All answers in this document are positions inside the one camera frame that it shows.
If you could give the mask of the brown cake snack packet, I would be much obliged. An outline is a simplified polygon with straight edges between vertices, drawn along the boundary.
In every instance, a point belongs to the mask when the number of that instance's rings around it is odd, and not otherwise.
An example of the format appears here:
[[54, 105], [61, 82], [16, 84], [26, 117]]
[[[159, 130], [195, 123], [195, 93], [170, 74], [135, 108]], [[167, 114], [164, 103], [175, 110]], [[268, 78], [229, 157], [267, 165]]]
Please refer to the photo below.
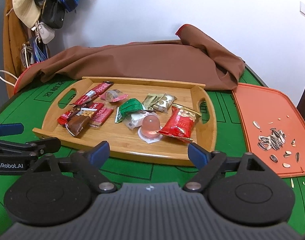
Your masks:
[[81, 108], [66, 124], [67, 131], [74, 137], [78, 136], [97, 111], [96, 108]]

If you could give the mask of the pink jelly cup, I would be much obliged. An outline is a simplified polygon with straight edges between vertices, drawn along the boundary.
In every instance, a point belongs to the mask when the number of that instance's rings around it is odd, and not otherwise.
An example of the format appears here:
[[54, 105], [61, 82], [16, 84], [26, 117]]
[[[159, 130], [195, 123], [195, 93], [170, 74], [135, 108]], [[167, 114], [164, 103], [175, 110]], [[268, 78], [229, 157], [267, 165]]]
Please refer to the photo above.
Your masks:
[[159, 118], [154, 115], [148, 115], [143, 119], [142, 125], [138, 130], [138, 135], [140, 139], [151, 144], [162, 139], [163, 135], [159, 134], [160, 129]]

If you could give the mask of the long red snack stick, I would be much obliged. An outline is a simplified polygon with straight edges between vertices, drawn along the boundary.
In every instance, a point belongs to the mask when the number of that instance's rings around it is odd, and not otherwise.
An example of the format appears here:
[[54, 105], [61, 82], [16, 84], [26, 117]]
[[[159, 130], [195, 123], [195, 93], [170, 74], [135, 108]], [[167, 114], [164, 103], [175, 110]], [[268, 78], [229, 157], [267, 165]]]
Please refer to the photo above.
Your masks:
[[84, 94], [82, 97], [80, 97], [78, 100], [73, 102], [73, 105], [83, 105], [85, 103], [91, 102], [92, 100], [95, 100], [100, 95], [102, 95], [105, 91], [107, 91], [110, 87], [112, 87], [114, 82], [112, 81], [105, 81], [102, 82], [95, 87], [93, 87], [91, 90], [89, 90], [86, 94]]

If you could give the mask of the red brown chocolate bar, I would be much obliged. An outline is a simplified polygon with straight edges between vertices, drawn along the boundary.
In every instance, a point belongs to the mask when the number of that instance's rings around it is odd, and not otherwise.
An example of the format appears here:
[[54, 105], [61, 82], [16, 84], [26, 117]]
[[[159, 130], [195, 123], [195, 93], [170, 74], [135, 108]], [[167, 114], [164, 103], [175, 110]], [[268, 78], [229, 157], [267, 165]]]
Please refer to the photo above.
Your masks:
[[57, 122], [61, 125], [61, 126], [65, 126], [69, 120], [71, 120], [71, 118], [76, 115], [76, 113], [78, 113], [80, 111], [80, 106], [74, 106], [71, 109], [69, 109], [68, 111], [66, 111], [65, 113], [61, 114], [58, 119]]

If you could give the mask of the red peanut bag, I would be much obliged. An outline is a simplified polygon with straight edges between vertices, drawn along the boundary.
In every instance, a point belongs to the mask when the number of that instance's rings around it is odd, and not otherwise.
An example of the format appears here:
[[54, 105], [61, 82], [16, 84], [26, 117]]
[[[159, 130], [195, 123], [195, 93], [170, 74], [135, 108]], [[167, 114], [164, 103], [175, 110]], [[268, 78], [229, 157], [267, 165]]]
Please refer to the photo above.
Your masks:
[[186, 143], [193, 142], [191, 134], [201, 113], [177, 103], [171, 106], [171, 110], [170, 118], [157, 133]]

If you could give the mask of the red biscuit packet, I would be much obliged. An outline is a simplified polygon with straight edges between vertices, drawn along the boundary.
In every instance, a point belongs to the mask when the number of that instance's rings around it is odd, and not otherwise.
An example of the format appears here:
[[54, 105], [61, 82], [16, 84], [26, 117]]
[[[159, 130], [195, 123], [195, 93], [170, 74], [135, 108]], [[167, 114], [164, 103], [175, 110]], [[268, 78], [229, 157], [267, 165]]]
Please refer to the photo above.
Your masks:
[[108, 120], [114, 109], [106, 107], [103, 103], [89, 102], [86, 106], [90, 109], [97, 109], [98, 111], [91, 118], [89, 125], [92, 127], [100, 127]]

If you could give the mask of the white snack packet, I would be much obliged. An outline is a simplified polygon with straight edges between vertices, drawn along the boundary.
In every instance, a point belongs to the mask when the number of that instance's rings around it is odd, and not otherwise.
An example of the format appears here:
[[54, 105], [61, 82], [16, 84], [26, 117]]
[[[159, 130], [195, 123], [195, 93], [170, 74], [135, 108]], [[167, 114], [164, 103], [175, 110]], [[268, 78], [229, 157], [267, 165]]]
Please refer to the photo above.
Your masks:
[[134, 128], [142, 126], [143, 119], [148, 115], [157, 116], [155, 112], [137, 111], [126, 116], [122, 123], [127, 128], [133, 130]]

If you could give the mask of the bamboo serving tray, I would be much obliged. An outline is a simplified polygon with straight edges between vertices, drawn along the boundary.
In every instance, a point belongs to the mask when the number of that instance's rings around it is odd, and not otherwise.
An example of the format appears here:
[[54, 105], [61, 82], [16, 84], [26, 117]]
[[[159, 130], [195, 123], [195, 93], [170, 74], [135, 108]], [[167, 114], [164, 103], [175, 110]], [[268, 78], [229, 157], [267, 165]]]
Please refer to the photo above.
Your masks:
[[83, 77], [69, 89], [76, 97], [66, 108], [52, 103], [33, 130], [38, 137], [79, 150], [106, 141], [113, 157], [178, 166], [191, 165], [191, 142], [215, 148], [215, 110], [203, 84]]

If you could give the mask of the pile of sunflower seeds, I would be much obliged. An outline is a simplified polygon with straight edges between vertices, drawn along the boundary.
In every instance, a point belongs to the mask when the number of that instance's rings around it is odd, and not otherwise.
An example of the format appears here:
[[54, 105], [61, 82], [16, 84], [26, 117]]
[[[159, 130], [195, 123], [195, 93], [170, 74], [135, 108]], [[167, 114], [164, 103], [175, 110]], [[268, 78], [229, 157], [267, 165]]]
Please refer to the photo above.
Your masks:
[[305, 127], [291, 116], [267, 121], [251, 118], [251, 152], [280, 177], [305, 176]]

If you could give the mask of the orange plastic tray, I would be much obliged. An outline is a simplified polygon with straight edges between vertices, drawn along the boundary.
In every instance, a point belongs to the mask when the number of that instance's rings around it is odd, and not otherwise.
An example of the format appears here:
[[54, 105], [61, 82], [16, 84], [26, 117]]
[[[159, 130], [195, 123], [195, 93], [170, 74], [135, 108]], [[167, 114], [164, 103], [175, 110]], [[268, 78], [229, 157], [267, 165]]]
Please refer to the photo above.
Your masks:
[[305, 121], [282, 92], [240, 83], [233, 90], [246, 148], [281, 178], [305, 176]]

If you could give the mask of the green snack packet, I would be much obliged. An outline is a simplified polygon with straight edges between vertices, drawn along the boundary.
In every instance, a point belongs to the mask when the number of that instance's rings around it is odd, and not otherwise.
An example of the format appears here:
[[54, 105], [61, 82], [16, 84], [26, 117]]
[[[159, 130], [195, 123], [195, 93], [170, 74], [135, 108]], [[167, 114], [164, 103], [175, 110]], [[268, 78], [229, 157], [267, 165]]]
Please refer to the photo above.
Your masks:
[[116, 117], [115, 117], [114, 122], [120, 123], [131, 113], [135, 113], [137, 111], [142, 111], [143, 109], [144, 109], [144, 107], [139, 100], [137, 100], [135, 98], [131, 98], [117, 108]]

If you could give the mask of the gold nut packet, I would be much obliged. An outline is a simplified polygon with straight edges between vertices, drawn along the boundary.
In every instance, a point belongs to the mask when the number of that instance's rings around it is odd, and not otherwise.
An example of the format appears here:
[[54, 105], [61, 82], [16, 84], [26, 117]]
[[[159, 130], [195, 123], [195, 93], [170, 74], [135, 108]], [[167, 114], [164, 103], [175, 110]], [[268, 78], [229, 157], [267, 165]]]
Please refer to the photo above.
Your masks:
[[142, 102], [143, 108], [146, 111], [158, 111], [167, 113], [172, 103], [176, 100], [176, 96], [161, 93], [161, 94], [148, 94]]

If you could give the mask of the orange brown coat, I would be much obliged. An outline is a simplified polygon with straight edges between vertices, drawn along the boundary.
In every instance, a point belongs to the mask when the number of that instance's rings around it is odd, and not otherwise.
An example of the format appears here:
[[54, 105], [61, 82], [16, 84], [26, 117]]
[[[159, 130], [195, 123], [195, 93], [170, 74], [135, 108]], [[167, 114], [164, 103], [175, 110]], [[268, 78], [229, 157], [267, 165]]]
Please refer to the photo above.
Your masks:
[[5, 0], [3, 14], [4, 70], [19, 77], [24, 72], [21, 61], [22, 45], [28, 41], [28, 29], [12, 9], [12, 0]]

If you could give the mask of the brown cloth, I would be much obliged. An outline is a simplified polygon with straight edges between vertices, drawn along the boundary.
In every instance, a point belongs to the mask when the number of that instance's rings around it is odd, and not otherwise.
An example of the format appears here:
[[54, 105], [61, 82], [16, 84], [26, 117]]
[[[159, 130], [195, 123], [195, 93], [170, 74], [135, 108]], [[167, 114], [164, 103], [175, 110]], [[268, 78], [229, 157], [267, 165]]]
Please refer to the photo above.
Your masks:
[[202, 83], [207, 90], [233, 90], [245, 71], [242, 58], [190, 24], [176, 40], [132, 42], [102, 47], [74, 46], [33, 64], [15, 83], [15, 92], [39, 77], [56, 74], [74, 80], [83, 76], [130, 77]]

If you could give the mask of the hanging bags and hats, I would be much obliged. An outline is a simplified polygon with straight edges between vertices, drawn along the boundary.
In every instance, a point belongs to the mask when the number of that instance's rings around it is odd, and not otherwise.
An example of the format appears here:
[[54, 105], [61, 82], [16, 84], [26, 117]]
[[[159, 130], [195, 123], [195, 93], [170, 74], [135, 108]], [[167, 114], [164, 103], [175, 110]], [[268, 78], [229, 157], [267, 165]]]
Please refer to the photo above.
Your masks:
[[48, 44], [55, 31], [62, 28], [67, 12], [78, 6], [79, 0], [12, 0], [12, 10], [35, 35], [23, 44], [20, 58], [24, 68], [50, 58]]

